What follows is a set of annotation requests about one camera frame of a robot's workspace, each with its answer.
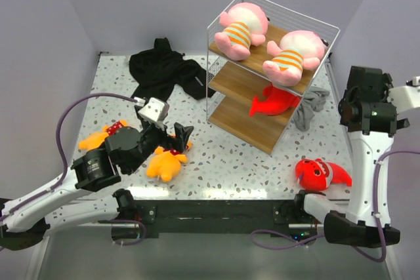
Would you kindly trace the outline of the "pink striped plush doll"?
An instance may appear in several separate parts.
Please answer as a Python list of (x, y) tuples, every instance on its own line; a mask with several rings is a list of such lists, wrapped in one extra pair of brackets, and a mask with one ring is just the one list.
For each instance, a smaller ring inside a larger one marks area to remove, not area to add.
[(266, 41), (269, 19), (254, 3), (234, 5), (220, 14), (219, 23), (224, 29), (215, 34), (215, 44), (231, 60), (245, 60), (251, 55), (251, 46)]
[(275, 87), (293, 87), (301, 81), (304, 70), (318, 68), (328, 47), (329, 43), (313, 31), (291, 31), (279, 43), (267, 43), (266, 52), (272, 59), (264, 61), (262, 70)]

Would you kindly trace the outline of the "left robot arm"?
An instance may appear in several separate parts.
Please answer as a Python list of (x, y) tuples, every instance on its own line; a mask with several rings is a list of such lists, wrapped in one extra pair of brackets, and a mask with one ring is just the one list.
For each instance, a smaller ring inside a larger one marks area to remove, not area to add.
[(186, 149), (194, 128), (179, 123), (174, 128), (170, 135), (153, 124), (141, 131), (121, 127), (51, 182), (21, 198), (1, 200), (1, 248), (30, 248), (54, 232), (88, 222), (136, 223), (137, 206), (129, 190), (117, 189), (89, 202), (74, 200), (121, 182), (122, 175), (134, 173), (158, 147)]

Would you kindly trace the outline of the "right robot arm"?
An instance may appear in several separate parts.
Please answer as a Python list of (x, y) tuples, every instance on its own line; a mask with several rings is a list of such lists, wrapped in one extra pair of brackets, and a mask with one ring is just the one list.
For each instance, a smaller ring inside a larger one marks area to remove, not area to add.
[(352, 66), (338, 107), (352, 151), (348, 206), (343, 209), (321, 193), (300, 191), (292, 207), (294, 219), (306, 223), (315, 217), (328, 243), (366, 248), (399, 243), (400, 231), (390, 223), (385, 158), (397, 130), (410, 125), (399, 115), (418, 107), (418, 77), (394, 87), (382, 70)]

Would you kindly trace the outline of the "red whale plush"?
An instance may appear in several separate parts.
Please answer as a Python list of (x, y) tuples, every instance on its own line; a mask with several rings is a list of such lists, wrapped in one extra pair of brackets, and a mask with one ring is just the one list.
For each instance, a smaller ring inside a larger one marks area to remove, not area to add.
[(256, 113), (261, 113), (268, 116), (277, 116), (289, 108), (296, 108), (301, 101), (301, 98), (295, 94), (287, 92), (286, 90), (278, 89), (273, 85), (265, 87), (262, 91), (264, 100), (259, 100), (255, 95), (249, 110), (249, 116), (252, 117)]

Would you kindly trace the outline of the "red shark plush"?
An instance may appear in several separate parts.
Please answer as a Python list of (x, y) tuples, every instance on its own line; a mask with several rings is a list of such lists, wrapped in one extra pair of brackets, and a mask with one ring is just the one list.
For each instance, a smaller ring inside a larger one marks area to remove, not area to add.
[(352, 178), (341, 166), (322, 159), (302, 159), (295, 165), (297, 183), (306, 190), (325, 191), (332, 184), (352, 186)]

